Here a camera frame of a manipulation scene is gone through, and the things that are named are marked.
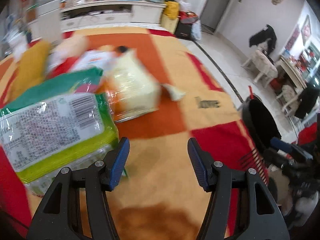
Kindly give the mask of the yellow sponge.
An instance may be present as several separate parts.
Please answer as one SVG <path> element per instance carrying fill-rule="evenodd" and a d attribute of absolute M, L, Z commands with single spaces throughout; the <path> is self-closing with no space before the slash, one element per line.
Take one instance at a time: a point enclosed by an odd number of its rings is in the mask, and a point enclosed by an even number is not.
<path fill-rule="evenodd" d="M 8 92 L 9 102 L 45 80 L 44 72 L 51 47 L 51 43 L 40 40 L 23 53 Z"/>

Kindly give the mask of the black gift bag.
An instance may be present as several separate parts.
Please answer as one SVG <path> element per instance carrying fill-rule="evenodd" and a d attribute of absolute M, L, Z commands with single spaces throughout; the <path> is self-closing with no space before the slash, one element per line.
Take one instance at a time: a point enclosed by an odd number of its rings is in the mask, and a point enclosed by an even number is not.
<path fill-rule="evenodd" d="M 191 40 L 191 30 L 192 30 L 192 24 L 185 24 L 179 21 L 175 29 L 174 35 L 177 38 L 181 38 L 184 40 Z"/>

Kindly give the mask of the beige paper bag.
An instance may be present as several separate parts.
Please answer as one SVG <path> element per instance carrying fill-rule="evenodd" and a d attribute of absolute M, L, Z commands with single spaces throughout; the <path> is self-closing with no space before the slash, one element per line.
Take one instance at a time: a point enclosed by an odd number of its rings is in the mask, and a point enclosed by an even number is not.
<path fill-rule="evenodd" d="M 178 17 L 175 19 L 171 19 L 169 16 L 163 14 L 161 17 L 161 26 L 171 34 L 174 34 L 178 25 L 178 20 Z"/>

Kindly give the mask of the green snack bag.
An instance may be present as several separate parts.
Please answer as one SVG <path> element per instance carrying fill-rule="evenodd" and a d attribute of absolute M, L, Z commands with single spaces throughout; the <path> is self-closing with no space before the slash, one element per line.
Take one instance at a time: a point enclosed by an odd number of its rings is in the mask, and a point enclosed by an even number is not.
<path fill-rule="evenodd" d="M 87 168 L 116 148 L 118 129 L 101 68 L 57 77 L 26 90 L 1 109 L 1 148 L 25 187 L 43 196 L 63 167 Z"/>

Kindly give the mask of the black round trash bin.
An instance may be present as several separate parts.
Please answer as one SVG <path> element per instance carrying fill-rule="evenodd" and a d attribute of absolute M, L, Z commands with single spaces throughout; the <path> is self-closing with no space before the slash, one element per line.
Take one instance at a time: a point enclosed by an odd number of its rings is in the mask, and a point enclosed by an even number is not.
<path fill-rule="evenodd" d="M 239 107 L 239 111 L 255 147 L 261 155 L 265 150 L 271 148 L 272 138 L 281 139 L 272 114 L 255 95 L 253 99 L 248 97 Z"/>

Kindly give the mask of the orange cream snack bag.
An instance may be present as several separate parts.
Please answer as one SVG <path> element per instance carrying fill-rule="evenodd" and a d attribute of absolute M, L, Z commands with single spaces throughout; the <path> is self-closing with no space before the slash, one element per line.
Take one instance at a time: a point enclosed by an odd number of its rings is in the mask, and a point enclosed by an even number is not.
<path fill-rule="evenodd" d="M 114 122 L 120 123 L 159 110 L 162 91 L 178 102 L 185 92 L 160 83 L 137 57 L 136 50 L 118 47 L 96 90 L 106 94 Z"/>

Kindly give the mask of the white chair with jacket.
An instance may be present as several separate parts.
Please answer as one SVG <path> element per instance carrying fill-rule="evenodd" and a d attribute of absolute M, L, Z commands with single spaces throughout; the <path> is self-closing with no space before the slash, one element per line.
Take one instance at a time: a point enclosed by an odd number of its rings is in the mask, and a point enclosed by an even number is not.
<path fill-rule="evenodd" d="M 256 48 L 241 67 L 249 69 L 251 64 L 255 66 L 258 74 L 253 80 L 254 83 L 257 83 L 262 77 L 265 77 L 265 87 L 267 87 L 273 79 L 278 77 L 278 70 L 270 57 L 276 47 L 276 43 L 276 33 L 274 28 L 269 24 L 249 38 L 249 48 L 253 46 L 256 46 Z"/>

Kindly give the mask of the yellow bag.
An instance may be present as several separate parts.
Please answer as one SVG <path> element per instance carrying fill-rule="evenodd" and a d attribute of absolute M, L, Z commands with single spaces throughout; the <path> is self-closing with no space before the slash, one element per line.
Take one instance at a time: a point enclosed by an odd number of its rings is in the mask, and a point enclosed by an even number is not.
<path fill-rule="evenodd" d="M 165 1 L 166 7 L 163 14 L 171 20 L 175 20 L 179 16 L 180 5 L 175 1 Z"/>

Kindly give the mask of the white TV cabinet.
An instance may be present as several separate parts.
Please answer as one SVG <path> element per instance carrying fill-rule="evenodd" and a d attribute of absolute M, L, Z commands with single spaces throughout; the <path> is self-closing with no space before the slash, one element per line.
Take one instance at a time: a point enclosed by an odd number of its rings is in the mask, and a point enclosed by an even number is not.
<path fill-rule="evenodd" d="M 131 0 L 90 0 L 61 9 L 63 32 L 95 27 L 157 27 L 164 3 Z"/>

